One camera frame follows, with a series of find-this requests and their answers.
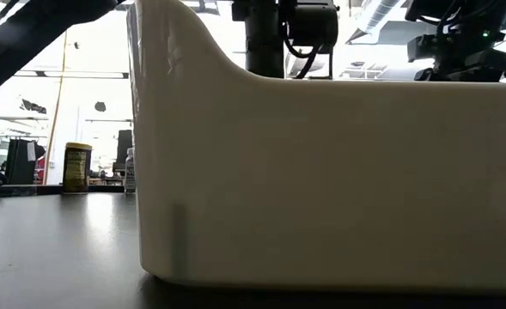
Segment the black cabinet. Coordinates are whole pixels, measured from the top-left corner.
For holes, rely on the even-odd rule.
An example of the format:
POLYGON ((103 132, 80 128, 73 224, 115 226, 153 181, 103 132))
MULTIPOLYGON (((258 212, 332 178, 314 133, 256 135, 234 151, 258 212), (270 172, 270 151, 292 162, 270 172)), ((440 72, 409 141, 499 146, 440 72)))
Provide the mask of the black cabinet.
POLYGON ((32 185, 38 159, 46 149, 36 141, 10 139, 5 175, 9 185, 32 185))

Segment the yellow-lid brown spice jar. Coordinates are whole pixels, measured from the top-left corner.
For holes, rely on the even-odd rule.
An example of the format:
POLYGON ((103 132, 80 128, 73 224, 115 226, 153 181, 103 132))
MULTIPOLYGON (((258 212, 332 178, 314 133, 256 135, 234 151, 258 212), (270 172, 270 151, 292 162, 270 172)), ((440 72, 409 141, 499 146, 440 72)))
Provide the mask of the yellow-lid brown spice jar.
POLYGON ((67 142, 64 151, 64 193, 88 192, 92 147, 85 143, 67 142))

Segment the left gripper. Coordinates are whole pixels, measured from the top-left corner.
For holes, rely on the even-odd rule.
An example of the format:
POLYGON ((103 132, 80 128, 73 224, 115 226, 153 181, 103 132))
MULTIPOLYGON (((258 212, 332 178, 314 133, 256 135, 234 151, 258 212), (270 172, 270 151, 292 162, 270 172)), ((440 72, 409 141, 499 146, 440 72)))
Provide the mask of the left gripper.
POLYGON ((232 20, 245 23, 246 70, 283 79, 283 39, 276 0, 233 0, 231 9, 232 20))

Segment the black table frame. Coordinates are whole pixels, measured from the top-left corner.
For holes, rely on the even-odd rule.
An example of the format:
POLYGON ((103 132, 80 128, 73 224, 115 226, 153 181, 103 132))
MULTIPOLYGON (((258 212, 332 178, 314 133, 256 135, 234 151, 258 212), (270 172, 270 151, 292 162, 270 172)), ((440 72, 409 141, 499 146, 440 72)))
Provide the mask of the black table frame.
MULTIPOLYGON (((91 185, 88 193, 123 193, 122 185, 91 185)), ((62 185, 2 185, 0 197, 28 197, 64 194, 62 185)))

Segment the white plastic bin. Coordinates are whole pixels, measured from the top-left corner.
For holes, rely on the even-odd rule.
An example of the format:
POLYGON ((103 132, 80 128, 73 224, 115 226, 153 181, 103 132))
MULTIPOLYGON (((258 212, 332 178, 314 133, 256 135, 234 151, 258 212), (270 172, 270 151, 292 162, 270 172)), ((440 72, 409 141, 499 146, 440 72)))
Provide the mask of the white plastic bin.
POLYGON ((142 267, 188 285, 506 293, 506 83, 304 81, 136 0, 142 267))

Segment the white-lid seasoning jar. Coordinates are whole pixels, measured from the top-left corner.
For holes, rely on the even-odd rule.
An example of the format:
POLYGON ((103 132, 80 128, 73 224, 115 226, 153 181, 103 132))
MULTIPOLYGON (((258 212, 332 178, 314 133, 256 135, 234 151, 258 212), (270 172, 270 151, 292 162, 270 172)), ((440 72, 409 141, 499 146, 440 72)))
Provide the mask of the white-lid seasoning jar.
POLYGON ((132 194, 136 191, 136 176, 134 165, 134 149, 127 149, 127 156, 125 159, 125 194, 132 194))

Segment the grey ceiling duct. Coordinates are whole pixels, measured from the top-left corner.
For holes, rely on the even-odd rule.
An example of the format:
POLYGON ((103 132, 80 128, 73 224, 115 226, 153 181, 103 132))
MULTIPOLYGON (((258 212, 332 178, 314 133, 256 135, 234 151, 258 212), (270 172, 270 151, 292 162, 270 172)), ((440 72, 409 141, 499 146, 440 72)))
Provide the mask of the grey ceiling duct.
POLYGON ((355 20, 355 31, 345 41, 378 33, 388 22, 392 13, 399 11, 407 0, 363 0, 362 10, 355 20))

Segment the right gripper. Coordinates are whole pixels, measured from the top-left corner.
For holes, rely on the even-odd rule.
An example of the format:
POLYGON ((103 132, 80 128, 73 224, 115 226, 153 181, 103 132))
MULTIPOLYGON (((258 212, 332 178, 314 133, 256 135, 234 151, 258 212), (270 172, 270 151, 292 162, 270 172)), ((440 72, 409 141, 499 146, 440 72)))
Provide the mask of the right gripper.
POLYGON ((407 44, 410 63, 433 59, 434 64, 420 70, 414 79, 421 82, 498 82, 506 77, 506 52, 493 48, 504 34, 489 32, 467 38, 453 31, 424 34, 407 44))

